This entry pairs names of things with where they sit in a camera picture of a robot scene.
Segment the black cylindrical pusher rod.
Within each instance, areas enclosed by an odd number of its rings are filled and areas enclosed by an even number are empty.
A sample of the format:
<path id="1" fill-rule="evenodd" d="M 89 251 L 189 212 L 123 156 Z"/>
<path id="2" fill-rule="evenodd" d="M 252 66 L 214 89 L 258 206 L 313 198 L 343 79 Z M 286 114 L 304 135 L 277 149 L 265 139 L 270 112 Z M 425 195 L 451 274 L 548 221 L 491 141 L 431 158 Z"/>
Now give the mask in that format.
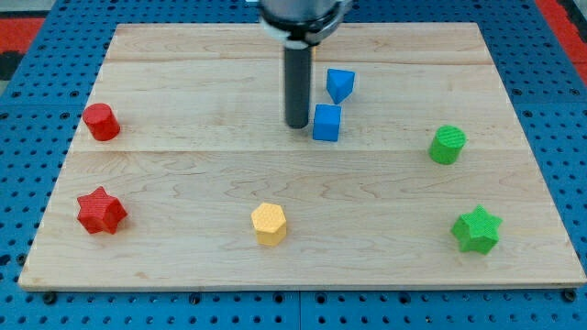
<path id="1" fill-rule="evenodd" d="M 308 125 L 312 57 L 310 48 L 283 50 L 284 114 L 290 128 Z"/>

